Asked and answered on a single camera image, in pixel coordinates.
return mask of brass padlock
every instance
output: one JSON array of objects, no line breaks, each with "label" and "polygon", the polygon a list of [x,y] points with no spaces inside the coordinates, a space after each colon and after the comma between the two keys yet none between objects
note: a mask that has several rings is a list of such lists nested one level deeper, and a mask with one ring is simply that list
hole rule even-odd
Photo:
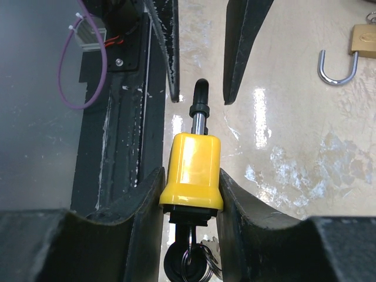
[{"label": "brass padlock", "polygon": [[376,25],[354,25],[350,55],[376,59]]},{"label": "brass padlock", "polygon": [[350,82],[357,73],[358,58],[376,59],[376,25],[354,25],[352,29],[352,39],[350,47],[350,55],[352,55],[352,65],[349,75],[344,79],[333,79],[324,72],[325,50],[321,50],[318,59],[317,72],[322,81],[329,85],[341,86]]}]

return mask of white floor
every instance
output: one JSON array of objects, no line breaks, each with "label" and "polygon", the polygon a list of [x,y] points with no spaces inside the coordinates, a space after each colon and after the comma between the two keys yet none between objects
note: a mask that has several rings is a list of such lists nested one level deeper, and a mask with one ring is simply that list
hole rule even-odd
[{"label": "white floor", "polygon": [[[164,159],[173,136],[189,132],[194,84],[210,83],[209,133],[221,139],[221,167],[250,193],[299,219],[314,214],[376,216],[376,60],[360,58],[347,85],[317,75],[348,73],[350,33],[376,5],[363,0],[275,0],[253,46],[236,102],[223,105],[227,0],[181,0],[181,102],[166,99]],[[174,240],[164,222],[163,257]],[[197,240],[216,234],[215,221]]]}]

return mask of yellow plastic cover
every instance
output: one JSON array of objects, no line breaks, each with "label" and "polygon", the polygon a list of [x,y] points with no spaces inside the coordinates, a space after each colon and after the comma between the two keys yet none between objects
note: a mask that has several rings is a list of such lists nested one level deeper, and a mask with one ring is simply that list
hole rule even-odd
[{"label": "yellow plastic cover", "polygon": [[176,135],[167,186],[159,203],[223,210],[219,192],[220,151],[221,143],[215,136]]}]

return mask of black plastic cap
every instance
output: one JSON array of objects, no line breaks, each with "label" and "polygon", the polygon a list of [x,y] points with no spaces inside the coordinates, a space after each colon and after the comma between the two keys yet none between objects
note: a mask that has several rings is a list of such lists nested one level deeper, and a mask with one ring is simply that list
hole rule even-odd
[{"label": "black plastic cap", "polygon": [[205,207],[164,204],[163,213],[170,213],[169,223],[207,226],[207,221],[216,217],[218,210]]},{"label": "black plastic cap", "polygon": [[209,102],[209,83],[206,79],[199,79],[194,86],[193,104],[189,109],[191,118],[196,113],[203,113],[205,118],[210,116],[210,108],[207,105]]}]

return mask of padlock shackle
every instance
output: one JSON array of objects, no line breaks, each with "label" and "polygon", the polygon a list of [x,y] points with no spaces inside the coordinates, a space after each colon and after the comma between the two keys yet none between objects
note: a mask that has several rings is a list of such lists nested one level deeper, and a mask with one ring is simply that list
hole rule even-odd
[{"label": "padlock shackle", "polygon": [[324,72],[324,62],[325,62],[325,50],[321,50],[320,55],[318,57],[318,67],[317,67],[317,72],[321,80],[329,85],[333,86],[341,86],[345,85],[346,83],[350,82],[357,73],[357,68],[358,68],[358,58],[359,58],[359,52],[354,52],[353,57],[352,57],[352,66],[351,66],[351,72],[349,76],[347,76],[344,79],[332,79],[326,75]]},{"label": "padlock shackle", "polygon": [[210,115],[209,83],[206,79],[199,79],[194,86],[193,104],[189,109],[189,115],[193,118],[192,133],[207,135],[206,120]]}]

